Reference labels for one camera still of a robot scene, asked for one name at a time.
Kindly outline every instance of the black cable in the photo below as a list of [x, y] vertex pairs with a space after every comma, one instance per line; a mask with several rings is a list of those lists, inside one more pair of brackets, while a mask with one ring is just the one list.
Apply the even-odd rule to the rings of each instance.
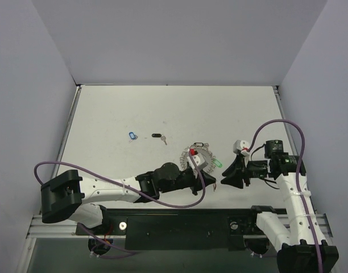
[[273, 180], [269, 180], [269, 179], [266, 179], [266, 178], [261, 178], [261, 179], [264, 180], [264, 181], [266, 181], [266, 182], [276, 184], [276, 182], [273, 181]]
[[265, 143], [264, 143], [262, 146], [257, 147], [257, 148], [251, 153], [251, 157], [250, 157], [250, 160], [251, 160], [251, 161], [252, 161], [252, 155], [253, 155], [254, 153], [256, 153], [257, 151], [259, 151], [260, 149], [262, 149], [263, 147], [265, 147]]
[[268, 180], [268, 179], [265, 179], [265, 178], [260, 178], [260, 179], [263, 180], [270, 188], [279, 189], [279, 188], [275, 188], [275, 187], [273, 187], [272, 185], [269, 184], [269, 182], [270, 183], [274, 183], [275, 181], [271, 181], [271, 180]]

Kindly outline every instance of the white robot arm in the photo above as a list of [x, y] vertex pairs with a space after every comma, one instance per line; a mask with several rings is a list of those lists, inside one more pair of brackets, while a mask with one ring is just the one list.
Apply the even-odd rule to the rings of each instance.
[[78, 171], [69, 170], [42, 185], [42, 219], [44, 223], [70, 219], [92, 229], [104, 224], [105, 208], [94, 204], [101, 201], [149, 202], [159, 199], [160, 192], [191, 188], [194, 195], [202, 190], [196, 167], [201, 171], [205, 185], [216, 179], [203, 172], [208, 163], [201, 154], [188, 157], [188, 168], [179, 171], [177, 165], [165, 163], [162, 167], [142, 175], [114, 180], [116, 184], [81, 177]]

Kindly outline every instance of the white wall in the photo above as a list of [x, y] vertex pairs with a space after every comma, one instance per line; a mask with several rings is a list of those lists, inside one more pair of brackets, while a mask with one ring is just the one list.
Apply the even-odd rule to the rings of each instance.
[[79, 84], [279, 85], [326, 0], [32, 0]]
[[74, 91], [31, 1], [0, 0], [0, 272], [15, 271], [40, 202], [32, 170], [56, 158]]
[[328, 215], [348, 272], [348, 0], [328, 1], [280, 96], [287, 118], [304, 129], [313, 201]]

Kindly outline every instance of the white table surface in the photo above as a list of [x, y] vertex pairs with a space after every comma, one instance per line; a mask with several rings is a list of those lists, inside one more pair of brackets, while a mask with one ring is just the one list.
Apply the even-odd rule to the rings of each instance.
[[[153, 171], [166, 162], [180, 166], [184, 148], [194, 142], [209, 143], [223, 167], [211, 173], [217, 178], [217, 190], [207, 187], [204, 201], [195, 208], [283, 208], [280, 192], [261, 180], [252, 179], [245, 189], [220, 183], [221, 173], [234, 160], [233, 143], [237, 139], [251, 142], [256, 129], [275, 118], [281, 114], [270, 86], [83, 86], [62, 161], [122, 179]], [[129, 143], [131, 131], [138, 139]], [[152, 133], [164, 134], [168, 145], [152, 138]], [[255, 147], [270, 139], [282, 139], [285, 151], [291, 154], [283, 124], [263, 129]], [[263, 152], [254, 155], [254, 160], [260, 159]], [[59, 173], [67, 169], [62, 166]], [[185, 205], [198, 200], [200, 194], [194, 196], [188, 188], [161, 194], [160, 200]], [[101, 204], [107, 208], [165, 208], [154, 202]]]

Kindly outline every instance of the black metal plate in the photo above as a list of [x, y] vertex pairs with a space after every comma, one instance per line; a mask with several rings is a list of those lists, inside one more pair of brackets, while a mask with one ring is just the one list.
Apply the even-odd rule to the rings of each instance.
[[227, 223], [218, 215], [139, 216], [127, 223], [126, 249], [203, 250], [227, 247]]

